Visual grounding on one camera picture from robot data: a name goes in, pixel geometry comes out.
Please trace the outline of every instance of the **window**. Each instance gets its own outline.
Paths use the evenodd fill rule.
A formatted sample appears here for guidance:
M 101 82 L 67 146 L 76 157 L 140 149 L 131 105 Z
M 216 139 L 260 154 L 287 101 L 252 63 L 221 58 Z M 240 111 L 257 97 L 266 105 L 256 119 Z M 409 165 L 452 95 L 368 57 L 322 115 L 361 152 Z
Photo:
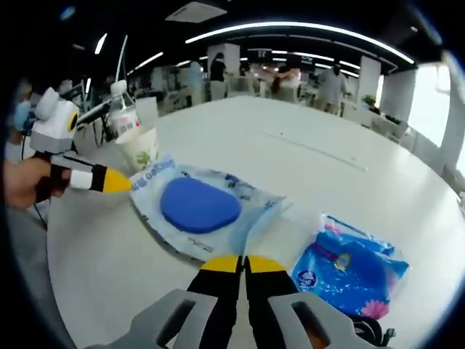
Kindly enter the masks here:
M 408 124 L 441 146 L 449 116 L 449 69 L 442 63 L 420 65 Z
M 381 96 L 383 95 L 384 75 L 380 75 L 378 79 L 378 88 L 376 89 L 375 107 L 379 108 Z

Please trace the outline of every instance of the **white robot part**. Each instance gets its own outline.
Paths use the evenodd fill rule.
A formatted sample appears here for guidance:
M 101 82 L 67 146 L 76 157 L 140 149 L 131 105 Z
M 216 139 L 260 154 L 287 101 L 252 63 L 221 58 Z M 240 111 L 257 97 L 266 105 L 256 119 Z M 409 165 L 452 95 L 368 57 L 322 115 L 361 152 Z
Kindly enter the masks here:
M 31 133 L 31 148 L 35 151 L 57 154 L 71 148 L 79 108 L 70 101 L 57 99 L 57 95 L 48 89 L 38 103 L 39 120 Z
M 52 115 L 59 99 L 60 96 L 58 93 L 53 88 L 49 87 L 37 103 L 34 114 L 36 114 L 37 118 L 40 120 L 47 120 Z
M 92 172 L 74 169 L 71 171 L 70 186 L 78 189 L 90 189 L 93 176 Z

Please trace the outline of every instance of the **chair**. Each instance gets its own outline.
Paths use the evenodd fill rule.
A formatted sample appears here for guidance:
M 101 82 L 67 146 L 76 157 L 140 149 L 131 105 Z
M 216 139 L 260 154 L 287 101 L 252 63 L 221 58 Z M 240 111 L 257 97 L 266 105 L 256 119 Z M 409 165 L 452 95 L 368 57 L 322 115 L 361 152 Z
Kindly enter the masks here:
M 227 96 L 254 96 L 254 80 L 246 76 L 230 76 L 227 79 Z
M 297 98 L 297 88 L 282 86 L 278 93 L 272 95 L 272 99 L 297 104 L 299 102 Z

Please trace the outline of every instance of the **pink flower print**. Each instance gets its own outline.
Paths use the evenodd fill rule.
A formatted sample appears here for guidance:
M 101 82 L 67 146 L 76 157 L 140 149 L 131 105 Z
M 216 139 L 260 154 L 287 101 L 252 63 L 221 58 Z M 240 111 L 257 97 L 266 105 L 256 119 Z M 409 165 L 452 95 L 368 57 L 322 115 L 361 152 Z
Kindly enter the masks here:
M 335 234 L 340 234 L 341 233 L 341 229 L 336 228 L 335 226 L 333 226 L 331 224 L 328 224 L 328 223 L 325 224 L 325 229 L 330 230 Z
M 370 302 L 365 302 L 365 307 L 362 308 L 362 314 L 369 318 L 374 318 L 378 320 L 388 314 L 389 305 L 381 302 L 379 300 L 371 300 Z

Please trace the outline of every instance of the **water bottle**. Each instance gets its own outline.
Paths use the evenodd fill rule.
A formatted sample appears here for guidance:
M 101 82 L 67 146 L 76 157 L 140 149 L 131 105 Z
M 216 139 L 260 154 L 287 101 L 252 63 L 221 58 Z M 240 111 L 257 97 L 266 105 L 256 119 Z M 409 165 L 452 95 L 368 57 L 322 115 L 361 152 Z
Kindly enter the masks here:
M 127 92 L 126 80 L 114 82 L 110 86 L 110 129 L 114 138 L 124 132 L 139 127 L 140 119 L 136 112 L 136 105 Z

